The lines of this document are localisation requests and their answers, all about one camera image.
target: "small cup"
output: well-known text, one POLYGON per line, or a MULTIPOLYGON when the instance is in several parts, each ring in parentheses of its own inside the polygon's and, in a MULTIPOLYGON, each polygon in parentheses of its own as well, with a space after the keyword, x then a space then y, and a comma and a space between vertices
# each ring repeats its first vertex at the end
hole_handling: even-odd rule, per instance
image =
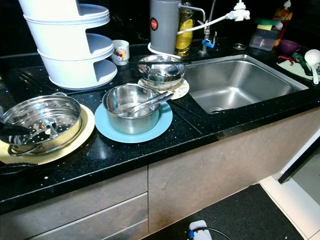
POLYGON ((113 54, 111 55, 112 61, 116 65, 126 65, 129 62, 129 42, 125 40, 113 40, 113 54))
POLYGON ((301 49, 301 46, 295 41, 281 40, 279 48, 280 54, 282 56, 291 57, 292 54, 301 49))

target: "black wall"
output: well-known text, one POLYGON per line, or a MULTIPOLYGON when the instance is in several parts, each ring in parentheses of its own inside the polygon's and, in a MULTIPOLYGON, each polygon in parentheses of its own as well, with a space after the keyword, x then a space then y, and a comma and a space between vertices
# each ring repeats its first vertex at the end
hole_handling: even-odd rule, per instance
MULTIPOLYGON (((131 44, 148 43, 149 0, 80 0, 80 3, 105 6, 110 11, 111 21, 101 27, 88 29, 87 32, 102 34, 115 39, 123 39, 131 44)), ((212 26, 218 37, 230 37, 237 42, 249 44, 256 28, 255 18, 272 18, 276 8, 284 0, 244 0, 250 10, 251 20, 234 22, 224 20, 212 26)), ((293 18, 284 38, 297 41, 308 48, 320 48, 320 0, 291 0, 293 18)), ((216 0, 213 19, 230 12, 237 0, 216 0)), ((203 8, 209 16, 211 0, 193 0, 193 6, 203 8)), ((18 0, 0 0, 1 56, 35 53, 36 45, 23 18, 18 0)), ((201 20, 200 13, 195 14, 201 20)), ((194 33, 195 39, 203 37, 203 31, 194 33)))

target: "pot handle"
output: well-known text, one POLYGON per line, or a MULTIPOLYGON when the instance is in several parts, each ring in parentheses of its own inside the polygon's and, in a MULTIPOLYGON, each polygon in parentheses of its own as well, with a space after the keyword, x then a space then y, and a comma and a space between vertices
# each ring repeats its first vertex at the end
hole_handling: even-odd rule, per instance
POLYGON ((28 154, 31 154, 34 150, 36 150, 36 149, 38 149, 39 147, 42 147, 42 146, 43 146, 42 144, 35 145, 33 148, 31 148, 28 151, 21 152, 21 153, 15 153, 15 152, 12 151, 13 145, 10 144, 9 147, 8 147, 8 154, 10 154, 13 157, 28 155, 28 154))

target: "gray water filter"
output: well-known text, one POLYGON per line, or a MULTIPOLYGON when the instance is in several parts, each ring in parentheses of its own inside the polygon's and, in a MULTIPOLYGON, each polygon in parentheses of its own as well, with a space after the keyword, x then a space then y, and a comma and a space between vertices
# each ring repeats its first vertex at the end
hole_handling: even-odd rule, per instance
POLYGON ((151 48, 174 54, 179 23, 180 0, 150 0, 151 48))

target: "stainless steel pot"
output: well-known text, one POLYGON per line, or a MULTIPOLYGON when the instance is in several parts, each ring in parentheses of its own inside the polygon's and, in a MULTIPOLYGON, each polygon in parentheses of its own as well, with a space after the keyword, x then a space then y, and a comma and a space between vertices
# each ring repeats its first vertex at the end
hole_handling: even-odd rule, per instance
POLYGON ((102 103, 106 109, 111 126, 120 133, 136 135, 151 130, 159 119, 159 104, 140 110, 133 116, 122 116, 112 111, 120 106, 134 107, 151 98, 158 96, 158 92, 151 87, 127 83, 116 86, 106 92, 102 103))
POLYGON ((172 88, 181 82, 185 74, 184 64, 143 64, 143 62, 180 62, 165 55, 150 55, 139 60, 138 69, 143 83, 156 89, 172 88))
POLYGON ((64 95, 45 95, 23 101, 3 114, 3 121, 30 130, 30 134, 9 136, 12 156, 40 155, 63 148, 82 126, 81 106, 64 95))

